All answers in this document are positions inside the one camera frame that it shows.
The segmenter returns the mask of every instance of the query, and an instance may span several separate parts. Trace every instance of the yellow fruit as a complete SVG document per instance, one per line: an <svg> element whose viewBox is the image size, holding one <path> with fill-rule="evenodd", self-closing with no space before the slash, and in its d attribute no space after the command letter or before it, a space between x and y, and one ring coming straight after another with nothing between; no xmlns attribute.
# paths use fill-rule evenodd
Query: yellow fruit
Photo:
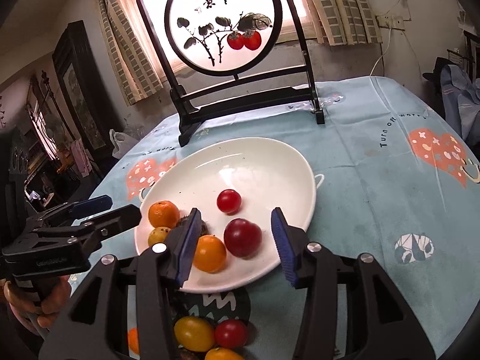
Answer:
<svg viewBox="0 0 480 360"><path fill-rule="evenodd" d="M178 343L193 352L207 352L215 345L212 325L198 317L180 318L173 327L173 332Z"/></svg>
<svg viewBox="0 0 480 360"><path fill-rule="evenodd" d="M168 227L156 227L148 235L148 246L153 246L160 242L165 242L170 229Z"/></svg>
<svg viewBox="0 0 480 360"><path fill-rule="evenodd" d="M205 355L205 360L245 360L238 353L227 348L213 348Z"/></svg>

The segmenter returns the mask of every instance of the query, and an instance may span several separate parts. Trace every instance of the checkered curtain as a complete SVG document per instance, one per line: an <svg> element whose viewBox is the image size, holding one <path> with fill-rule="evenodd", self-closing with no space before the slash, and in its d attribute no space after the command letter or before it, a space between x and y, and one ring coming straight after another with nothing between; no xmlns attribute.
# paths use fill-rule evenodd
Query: checkered curtain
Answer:
<svg viewBox="0 0 480 360"><path fill-rule="evenodd" d="M94 0L110 62L127 105L162 88L118 0Z"/></svg>
<svg viewBox="0 0 480 360"><path fill-rule="evenodd" d="M381 33L367 0L307 0L319 43L381 43Z"/></svg>

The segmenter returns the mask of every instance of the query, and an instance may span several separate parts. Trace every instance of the heart pattern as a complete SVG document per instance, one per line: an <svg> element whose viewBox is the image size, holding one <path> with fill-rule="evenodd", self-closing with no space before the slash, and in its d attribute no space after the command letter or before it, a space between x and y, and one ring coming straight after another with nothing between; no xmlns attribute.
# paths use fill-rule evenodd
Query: heart pattern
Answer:
<svg viewBox="0 0 480 360"><path fill-rule="evenodd" d="M409 143L415 155L431 166L451 174L462 184L467 185L467 179L477 183L479 177L473 178L465 171L465 164L479 166L467 158L467 150L463 142L450 134L435 134L428 128L419 128L409 134Z"/></svg>
<svg viewBox="0 0 480 360"><path fill-rule="evenodd" d="M140 202L142 202L143 191L159 181L176 163L177 157L173 157L162 163L157 163L153 158L146 158L137 162L127 174L127 199L132 200L138 195Z"/></svg>

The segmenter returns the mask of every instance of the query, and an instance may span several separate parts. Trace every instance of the metal screw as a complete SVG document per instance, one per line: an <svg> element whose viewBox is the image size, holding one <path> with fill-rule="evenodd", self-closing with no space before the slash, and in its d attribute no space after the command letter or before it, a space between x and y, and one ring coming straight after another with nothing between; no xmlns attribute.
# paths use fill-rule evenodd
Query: metal screw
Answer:
<svg viewBox="0 0 480 360"><path fill-rule="evenodd" d="M102 257L101 261L103 265L108 266L115 261L115 256L113 254L106 254Z"/></svg>
<svg viewBox="0 0 480 360"><path fill-rule="evenodd" d="M307 245L307 249L309 251L313 251L313 252L321 251L322 250L322 245L320 245L318 242L310 242Z"/></svg>
<svg viewBox="0 0 480 360"><path fill-rule="evenodd" d="M364 263L369 264L369 263L372 263L375 259L374 259L374 257L373 257L371 254L369 254L369 253L362 253L362 254L360 255L360 260L362 260Z"/></svg>
<svg viewBox="0 0 480 360"><path fill-rule="evenodd" d="M158 243L152 246L152 250L155 253L163 253L164 251L166 251L166 249L167 249L167 246L162 243Z"/></svg>

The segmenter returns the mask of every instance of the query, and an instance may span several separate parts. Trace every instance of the blue cloth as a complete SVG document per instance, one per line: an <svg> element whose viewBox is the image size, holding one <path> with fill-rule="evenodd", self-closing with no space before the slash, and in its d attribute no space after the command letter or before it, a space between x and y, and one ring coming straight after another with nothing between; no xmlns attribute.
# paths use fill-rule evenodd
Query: blue cloth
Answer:
<svg viewBox="0 0 480 360"><path fill-rule="evenodd" d="M320 97L342 96L326 106L323 126L316 125L308 103L288 104L207 121L180 148L174 115L130 150L93 196L111 196L113 208L140 205L139 191L156 177L151 169L160 175L175 159L208 145L249 136L288 143L305 156L314 174L325 174L310 239L340 255L373 254L440 356L480 298L477 160L441 117L393 80L364 77L316 86ZM139 178L141 172L149 177ZM134 256L133 230L105 241L91 263L108 253ZM75 287L83 277L77 274L70 282ZM290 288L277 268L246 288L187 294L182 302L193 315L250 320L257 335L244 354L282 360L292 357L304 299L305 292ZM339 301L337 347L342 353L346 305L344 298ZM132 326L132 306L129 315Z"/></svg>
<svg viewBox="0 0 480 360"><path fill-rule="evenodd" d="M455 64L440 75L445 120L470 147L480 142L480 79L474 83Z"/></svg>

